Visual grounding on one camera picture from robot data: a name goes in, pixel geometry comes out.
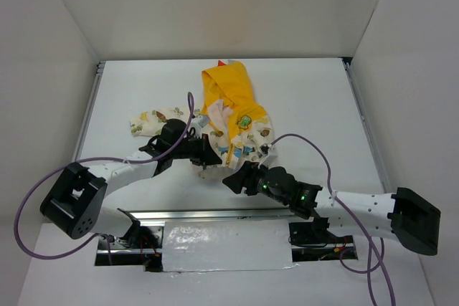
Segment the cream yellow dinosaur kids jacket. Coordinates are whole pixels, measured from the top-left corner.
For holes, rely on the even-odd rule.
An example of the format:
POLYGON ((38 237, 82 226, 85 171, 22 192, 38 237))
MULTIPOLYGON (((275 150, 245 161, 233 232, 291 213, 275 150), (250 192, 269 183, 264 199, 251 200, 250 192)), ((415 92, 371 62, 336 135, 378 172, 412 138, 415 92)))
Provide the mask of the cream yellow dinosaur kids jacket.
POLYGON ((204 103, 194 116, 207 115, 209 124, 202 134, 209 136, 219 166, 196 167, 204 179, 223 179, 243 163, 260 163, 260 146, 274 141, 270 117, 255 101, 252 84, 243 63, 230 60, 202 72, 204 103))

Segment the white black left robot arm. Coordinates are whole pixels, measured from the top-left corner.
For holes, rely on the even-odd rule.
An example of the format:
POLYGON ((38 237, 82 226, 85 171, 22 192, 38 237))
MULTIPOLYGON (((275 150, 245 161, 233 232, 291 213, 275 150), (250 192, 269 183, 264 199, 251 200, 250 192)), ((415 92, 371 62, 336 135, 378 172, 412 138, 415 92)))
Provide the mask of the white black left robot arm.
POLYGON ((44 198, 41 213, 71 239, 94 232, 115 237, 123 247, 141 244, 152 233, 140 221, 122 209, 103 208, 106 196, 137 181, 150 179, 170 168, 173 161, 187 159, 207 168, 222 160, 214 152, 204 126, 206 115, 198 115, 186 124, 167 120, 160 133, 126 159, 112 163, 84 166, 71 163, 44 198))

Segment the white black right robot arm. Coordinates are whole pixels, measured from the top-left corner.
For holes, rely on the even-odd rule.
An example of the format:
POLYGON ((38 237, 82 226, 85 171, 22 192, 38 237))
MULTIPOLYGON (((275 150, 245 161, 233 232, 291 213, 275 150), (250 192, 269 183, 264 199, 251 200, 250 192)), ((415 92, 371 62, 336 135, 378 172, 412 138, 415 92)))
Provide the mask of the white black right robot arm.
POLYGON ((235 194, 261 193, 297 217, 312 219, 312 234, 319 242, 367 234, 397 241, 425 256, 438 251, 441 212, 409 188, 399 187, 395 193, 339 191, 332 195, 322 186, 296 180, 283 167, 249 162, 222 182, 235 194))

